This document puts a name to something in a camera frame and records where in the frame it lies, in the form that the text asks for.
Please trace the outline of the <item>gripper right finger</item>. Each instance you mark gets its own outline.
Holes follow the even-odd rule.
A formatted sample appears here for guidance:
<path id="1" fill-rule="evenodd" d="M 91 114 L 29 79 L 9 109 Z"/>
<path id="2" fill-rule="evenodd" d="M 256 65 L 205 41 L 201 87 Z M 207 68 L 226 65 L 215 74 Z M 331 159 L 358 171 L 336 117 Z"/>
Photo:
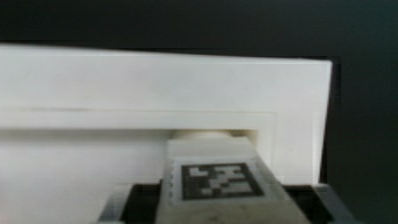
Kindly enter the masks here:
<path id="1" fill-rule="evenodd" d="M 285 185 L 311 224 L 366 224 L 358 220 L 329 184 Z"/>

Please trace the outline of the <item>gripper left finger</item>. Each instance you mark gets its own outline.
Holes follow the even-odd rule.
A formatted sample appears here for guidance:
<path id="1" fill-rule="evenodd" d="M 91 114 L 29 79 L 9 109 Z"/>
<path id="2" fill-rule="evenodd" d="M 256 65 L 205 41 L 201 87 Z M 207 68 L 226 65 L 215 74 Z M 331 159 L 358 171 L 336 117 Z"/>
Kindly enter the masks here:
<path id="1" fill-rule="evenodd" d="M 119 184 L 95 224 L 155 224 L 160 184 Z"/>

